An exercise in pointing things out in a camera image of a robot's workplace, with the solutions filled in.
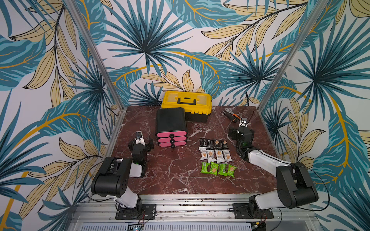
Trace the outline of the black cookie packet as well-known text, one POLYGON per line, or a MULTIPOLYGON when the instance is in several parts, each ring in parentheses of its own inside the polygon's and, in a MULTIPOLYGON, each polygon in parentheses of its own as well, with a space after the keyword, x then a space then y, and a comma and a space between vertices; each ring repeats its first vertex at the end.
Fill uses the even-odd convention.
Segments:
POLYGON ((207 139, 200 138, 199 139, 199 147, 207 147, 207 139))
POLYGON ((207 139, 207 150, 213 150, 213 149, 214 149, 214 140, 207 139))
POLYGON ((228 142, 227 140, 221 140, 221 149, 222 150, 228 150, 228 142))
POLYGON ((223 146, 223 142, 221 140, 213 140, 214 150, 221 150, 222 146, 223 146))

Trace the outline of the green snack packet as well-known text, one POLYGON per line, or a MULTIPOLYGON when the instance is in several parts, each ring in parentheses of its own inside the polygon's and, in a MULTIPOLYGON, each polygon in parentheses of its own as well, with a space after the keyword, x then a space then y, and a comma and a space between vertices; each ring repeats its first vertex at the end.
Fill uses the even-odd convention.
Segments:
POLYGON ((209 165, 210 165, 210 163, 202 162, 201 163, 201 172, 200 173, 209 174, 209 171, 208 171, 209 165))
POLYGON ((209 173, 210 174, 213 174, 213 175, 217 175, 217 173, 218 173, 218 167, 219 167, 219 164, 214 163, 214 162, 211 162, 210 163, 209 173))
POLYGON ((232 178, 235 178, 235 171, 236 171, 237 167, 236 166, 233 166, 233 165, 228 165, 228 169, 227 169, 227 176, 230 176, 232 178))
POLYGON ((227 176, 226 171, 227 164, 220 163, 218 166, 219 166, 218 175, 227 176))

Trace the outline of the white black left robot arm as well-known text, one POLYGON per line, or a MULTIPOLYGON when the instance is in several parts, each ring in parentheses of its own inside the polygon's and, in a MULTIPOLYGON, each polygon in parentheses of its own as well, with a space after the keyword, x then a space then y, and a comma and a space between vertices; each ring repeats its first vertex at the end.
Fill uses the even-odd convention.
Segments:
POLYGON ((138 209, 140 196, 128 186, 130 178, 143 178, 147 171, 147 153, 154 148, 141 139, 133 140, 129 149, 130 158, 106 158, 91 184, 91 192, 102 197, 112 198, 124 209, 138 209))

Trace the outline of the pink bottom drawer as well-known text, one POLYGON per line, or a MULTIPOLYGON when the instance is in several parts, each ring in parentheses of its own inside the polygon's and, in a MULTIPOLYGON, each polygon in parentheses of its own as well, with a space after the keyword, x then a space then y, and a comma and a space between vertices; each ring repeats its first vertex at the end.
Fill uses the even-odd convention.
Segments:
POLYGON ((170 142, 159 142, 160 147, 170 147, 175 148, 177 146, 184 146, 187 144, 187 141, 175 141, 174 143, 170 142))

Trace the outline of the clear snack bag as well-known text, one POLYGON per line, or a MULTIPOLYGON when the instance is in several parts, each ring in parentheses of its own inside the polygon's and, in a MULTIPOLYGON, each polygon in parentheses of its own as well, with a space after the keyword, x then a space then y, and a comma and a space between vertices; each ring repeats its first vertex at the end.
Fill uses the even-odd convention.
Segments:
POLYGON ((229 150, 223 150, 223 153, 224 153, 224 156, 225 156, 225 161, 226 162, 231 162, 232 158, 231 158, 230 151, 229 150))
POLYGON ((225 162, 224 154, 222 150, 215 150, 216 154, 216 162, 217 163, 223 163, 225 162))
POLYGON ((199 151, 201 152, 200 160, 208 160, 207 147, 199 147, 199 151))
POLYGON ((216 157, 215 157, 215 154, 214 154, 214 150, 207 149, 206 152, 207 152, 207 157, 208 157, 208 163, 215 162, 216 157))

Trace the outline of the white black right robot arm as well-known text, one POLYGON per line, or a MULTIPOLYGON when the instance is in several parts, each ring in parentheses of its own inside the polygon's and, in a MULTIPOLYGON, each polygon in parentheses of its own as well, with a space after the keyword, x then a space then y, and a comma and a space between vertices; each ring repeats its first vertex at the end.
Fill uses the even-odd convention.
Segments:
POLYGON ((248 127, 231 128, 228 135, 236 141, 236 151, 241 159, 262 168, 277 180, 276 190, 249 198, 250 213, 271 208, 293 209, 318 201, 318 192, 304 164, 281 160, 254 147, 254 131, 248 127))

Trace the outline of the black drawer cabinet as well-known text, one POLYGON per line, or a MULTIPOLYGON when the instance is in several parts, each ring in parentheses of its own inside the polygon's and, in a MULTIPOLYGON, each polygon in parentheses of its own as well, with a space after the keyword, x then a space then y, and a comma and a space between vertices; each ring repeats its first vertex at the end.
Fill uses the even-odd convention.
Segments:
POLYGON ((184 136, 188 132, 183 108, 161 108, 156 112, 156 135, 158 137, 184 136))

